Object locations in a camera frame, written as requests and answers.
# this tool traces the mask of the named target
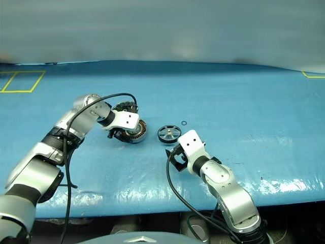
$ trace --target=white wall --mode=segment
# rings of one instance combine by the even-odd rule
[[[325,0],[0,0],[0,54],[251,63],[325,73]]]

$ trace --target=floor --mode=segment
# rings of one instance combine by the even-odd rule
[[[325,202],[305,203],[259,208],[262,218],[268,221],[268,233],[275,243],[303,244],[325,243]],[[143,215],[142,230],[179,233],[179,213]],[[78,243],[87,239],[107,235],[118,217],[94,219],[72,219],[65,244]],[[62,220],[57,224],[37,221],[31,244],[59,243]],[[210,244],[231,244],[225,235],[210,229]]]

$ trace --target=black wheel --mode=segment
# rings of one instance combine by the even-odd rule
[[[166,144],[175,143],[182,134],[182,131],[177,126],[163,126],[158,130],[158,138]]]

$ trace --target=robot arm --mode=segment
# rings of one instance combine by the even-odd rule
[[[100,99],[96,94],[79,97],[73,108],[67,112],[18,163],[8,177],[6,192],[0,196],[0,242],[9,238],[28,239],[35,220],[36,204],[49,200],[62,181],[63,173],[57,166],[63,166],[63,139],[68,122],[82,108]],[[73,121],[68,133],[68,155],[71,155],[97,123],[122,140],[121,134],[142,133],[139,124],[138,107],[128,103],[123,110],[100,101],[83,111]],[[131,138],[123,141],[133,142]]]
[[[269,243],[265,224],[261,221],[256,206],[248,194],[236,181],[232,170],[211,157],[204,149],[196,131],[191,130],[178,138],[179,145],[167,151],[172,164],[181,171],[187,167],[207,184],[210,193],[218,200],[218,205],[230,230],[244,243]],[[185,164],[175,157],[183,154]]]

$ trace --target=blue table surface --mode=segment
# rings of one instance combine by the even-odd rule
[[[264,66],[177,62],[0,69],[1,88],[12,75],[3,72],[46,71],[32,93],[0,93],[3,186],[17,162],[78,96],[130,92],[138,99],[148,125],[143,142],[108,139],[97,125],[74,153],[71,177],[79,187],[73,189],[73,217],[187,210],[166,179],[165,148],[170,147],[158,140],[157,130],[167,124],[183,132],[195,129],[206,150],[232,168],[258,206],[325,200],[325,79]],[[19,73],[6,90],[30,89],[39,76]],[[216,200],[199,177],[174,168],[171,177],[192,205],[214,208]],[[67,189],[60,187],[37,206],[37,217],[63,217],[66,203]]]

